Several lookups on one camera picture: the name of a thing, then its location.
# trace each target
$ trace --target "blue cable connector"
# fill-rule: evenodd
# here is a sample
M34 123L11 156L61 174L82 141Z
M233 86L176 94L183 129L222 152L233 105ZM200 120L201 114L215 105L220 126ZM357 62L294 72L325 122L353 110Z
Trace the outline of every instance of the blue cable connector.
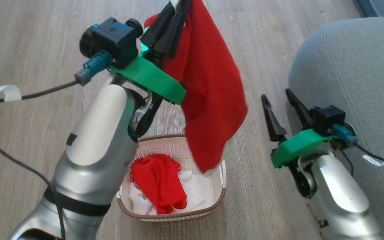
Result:
M112 55L106 50L101 50L83 64L83 69L75 73L75 79L81 86L85 86L94 75L110 67L111 62Z
M347 146L353 146L358 142L358 138L356 138L352 132L339 124L331 127L331 133L346 143Z

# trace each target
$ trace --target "gray fabric chair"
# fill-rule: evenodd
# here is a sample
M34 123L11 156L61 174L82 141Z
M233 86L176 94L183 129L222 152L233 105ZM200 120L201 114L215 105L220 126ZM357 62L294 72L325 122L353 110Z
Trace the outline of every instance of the gray fabric chair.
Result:
M288 80L308 108L335 105L345 111L359 143L384 157L384 17L321 27L300 47ZM384 234L384 167L363 159L356 148L346 153Z

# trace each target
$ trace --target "red cloth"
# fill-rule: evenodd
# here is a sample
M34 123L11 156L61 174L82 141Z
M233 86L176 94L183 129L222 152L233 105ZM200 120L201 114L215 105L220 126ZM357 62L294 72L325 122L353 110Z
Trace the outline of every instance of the red cloth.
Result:
M150 26L157 15L145 21ZM163 70L186 86L186 138L203 173L221 161L223 148L247 115L241 76L202 0L192 0L175 59Z
M157 208L158 214L170 214L173 207L186 207L186 193L177 171L181 166L170 156L153 154L131 165L131 178Z

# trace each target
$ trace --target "laminate flooring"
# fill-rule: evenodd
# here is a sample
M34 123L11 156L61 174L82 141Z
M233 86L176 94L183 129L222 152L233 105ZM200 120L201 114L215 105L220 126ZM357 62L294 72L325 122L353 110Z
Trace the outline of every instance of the laminate flooring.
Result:
M260 96L267 94L280 123L287 77L300 44L318 27L362 13L350 0L204 0L242 74L248 116L228 156L227 194L220 207L194 220L149 223L133 220L116 201L98 239L311 240L317 228L287 169L275 170ZM165 0L0 0L0 85L23 94L73 80L86 59L78 42L92 23L108 17L141 23ZM51 178L68 134L87 109L107 73L23 102L0 104L0 147ZM147 136L182 133L179 107L164 103ZM45 184L0 154L0 240L40 200Z

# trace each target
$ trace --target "white plastic basket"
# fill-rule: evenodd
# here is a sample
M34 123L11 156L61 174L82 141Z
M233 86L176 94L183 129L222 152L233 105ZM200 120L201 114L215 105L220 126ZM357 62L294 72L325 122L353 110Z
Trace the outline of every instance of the white plastic basket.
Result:
M222 160L220 166L208 176L203 176L192 159L191 152L184 136L166 136L148 138L140 141L134 160L146 157L150 154L166 154L175 159L182 166L182 170L192 170L193 174L201 175L199 184L205 196L206 202L194 211L162 215L139 215L133 213L133 202L130 200L131 171L125 175L119 190L118 204L121 210L130 217L148 222L169 222L201 217L209 214L218 207L226 192L226 164Z

